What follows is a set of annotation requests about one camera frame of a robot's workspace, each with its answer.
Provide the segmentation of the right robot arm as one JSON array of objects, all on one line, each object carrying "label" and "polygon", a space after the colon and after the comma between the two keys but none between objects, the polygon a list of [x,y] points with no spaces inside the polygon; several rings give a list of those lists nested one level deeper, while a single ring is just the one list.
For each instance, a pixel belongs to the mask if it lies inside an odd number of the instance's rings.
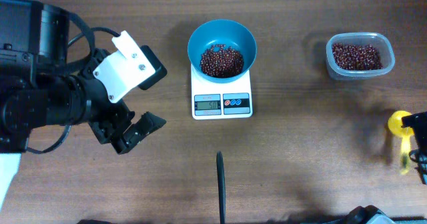
[{"label": "right robot arm", "polygon": [[[426,184],[426,113],[411,114],[407,111],[396,111],[388,120],[391,133],[401,138],[400,161],[401,174],[410,170],[410,162],[417,164],[417,172],[423,184]],[[379,208],[370,205],[357,207],[339,219],[339,224],[417,224],[425,219],[393,220]]]}]

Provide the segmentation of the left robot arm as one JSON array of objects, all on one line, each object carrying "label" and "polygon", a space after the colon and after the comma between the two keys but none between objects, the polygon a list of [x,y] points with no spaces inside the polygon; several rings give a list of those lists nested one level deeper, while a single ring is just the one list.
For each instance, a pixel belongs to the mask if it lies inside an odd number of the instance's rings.
[{"label": "left robot arm", "polygon": [[149,89],[167,70],[128,32],[112,31],[113,53],[95,45],[95,28],[75,13],[32,0],[1,0],[1,196],[19,170],[34,129],[60,125],[60,146],[87,123],[101,144],[130,152],[165,125],[153,113],[136,119],[123,98]]}]

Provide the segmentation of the yellow plastic scoop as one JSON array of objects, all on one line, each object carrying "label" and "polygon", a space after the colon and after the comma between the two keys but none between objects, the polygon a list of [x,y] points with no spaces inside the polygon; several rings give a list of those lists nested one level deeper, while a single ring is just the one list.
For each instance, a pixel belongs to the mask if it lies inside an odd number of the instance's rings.
[{"label": "yellow plastic scoop", "polygon": [[391,133],[401,138],[400,146],[400,174],[406,175],[410,170],[410,156],[411,151],[411,137],[414,135],[414,131],[411,127],[403,127],[403,118],[409,117],[410,112],[407,111],[395,111],[392,116],[388,119],[388,128]]}]

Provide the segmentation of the white digital kitchen scale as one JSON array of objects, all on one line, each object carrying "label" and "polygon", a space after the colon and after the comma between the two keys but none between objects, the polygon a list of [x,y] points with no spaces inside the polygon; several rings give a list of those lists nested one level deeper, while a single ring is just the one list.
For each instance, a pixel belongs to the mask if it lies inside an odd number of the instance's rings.
[{"label": "white digital kitchen scale", "polygon": [[191,67],[191,114],[195,120],[248,118],[253,114],[250,72],[229,83],[214,83]]}]

